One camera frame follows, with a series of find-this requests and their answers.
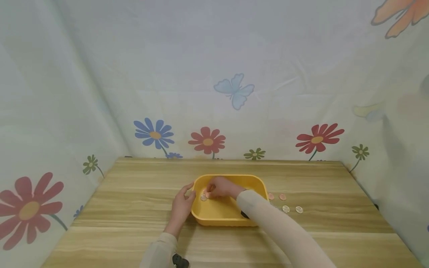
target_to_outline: wooden table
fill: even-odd
[[[138,267],[177,191],[203,174],[263,179],[272,204],[288,205],[338,268],[422,267],[340,162],[137,158],[115,163],[44,267]],[[294,211],[298,205],[303,214]],[[291,267],[257,227],[203,227],[192,218],[178,253],[192,268]]]

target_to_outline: flower stem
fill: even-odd
[[[360,159],[357,161],[356,165],[354,165],[354,167],[349,171],[349,173],[351,173],[357,167],[357,164],[359,164],[359,162],[360,162]]]
[[[168,154],[167,154],[167,151],[164,149],[164,146],[161,145],[161,149],[164,151],[165,157],[167,157]]]
[[[101,175],[103,176],[103,178],[104,178],[104,173],[103,173],[103,171],[101,170],[101,168],[97,165],[97,168],[98,168],[98,170],[100,170],[100,172],[101,172]]]
[[[49,216],[51,216],[52,218],[54,218],[54,220],[56,220],[63,228],[64,228],[64,230],[66,230],[67,231],[67,226],[63,223],[63,221],[62,220],[60,220],[60,218],[58,218],[58,216],[57,215],[55,215],[55,214],[50,214]]]
[[[317,153],[317,149],[314,151],[314,154],[310,157],[309,161],[313,159],[313,156]]]

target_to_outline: flower center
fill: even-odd
[[[36,201],[28,202],[24,207],[19,211],[19,218],[21,220],[29,220],[39,211],[40,205]]]
[[[212,139],[205,139],[202,141],[202,144],[204,144],[205,146],[210,146],[213,144],[213,140]]]
[[[313,144],[317,144],[317,143],[321,143],[321,142],[323,142],[323,137],[320,137],[320,136],[314,137],[311,139],[311,143],[313,143]]]
[[[149,133],[149,135],[151,136],[151,138],[156,140],[159,140],[161,138],[161,134],[156,131],[152,131],[151,133]]]

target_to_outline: floral backdrop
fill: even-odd
[[[27,2],[0,9],[6,267],[124,155],[340,160],[429,267],[427,0]]]

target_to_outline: orange butterfly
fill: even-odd
[[[408,25],[417,24],[429,14],[429,0],[386,0],[375,10],[372,25],[380,25],[398,14],[399,20],[388,30],[386,39],[397,37]]]

